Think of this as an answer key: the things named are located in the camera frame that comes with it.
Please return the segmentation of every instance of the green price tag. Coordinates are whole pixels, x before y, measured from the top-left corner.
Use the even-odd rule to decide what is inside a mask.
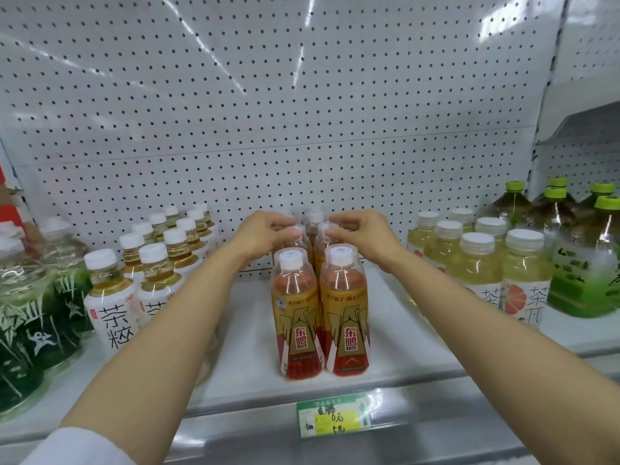
[[[307,439],[370,429],[370,403],[366,393],[299,402],[299,436]]]

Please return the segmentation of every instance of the white sleeve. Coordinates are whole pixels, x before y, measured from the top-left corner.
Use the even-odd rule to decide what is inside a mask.
[[[22,465],[136,465],[105,437],[77,427],[52,432]]]

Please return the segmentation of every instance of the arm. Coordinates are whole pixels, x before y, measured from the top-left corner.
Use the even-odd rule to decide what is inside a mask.
[[[551,339],[505,315],[405,250],[376,211],[331,218],[405,287],[482,393],[544,465],[620,463],[620,388]]]
[[[291,228],[272,229],[294,223],[261,211],[248,217],[232,241],[104,366],[61,427],[94,431],[138,465],[164,461],[237,271],[298,237]]]

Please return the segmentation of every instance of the store shelf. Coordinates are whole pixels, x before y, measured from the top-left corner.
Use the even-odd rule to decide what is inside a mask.
[[[538,119],[540,144],[620,140],[620,69],[547,87]]]
[[[303,398],[463,376],[458,361],[419,319],[398,282],[376,266],[365,263],[365,267],[373,349],[367,373],[339,378],[325,372],[300,382],[283,379],[278,371],[268,281],[243,281],[231,291],[219,359],[211,377],[194,391],[188,414],[231,413]],[[542,330],[584,357],[620,351],[620,314],[581,320],[547,309]],[[51,382],[46,396],[34,408],[0,424],[0,445],[50,433],[102,365],[98,344],[90,342],[84,356]]]

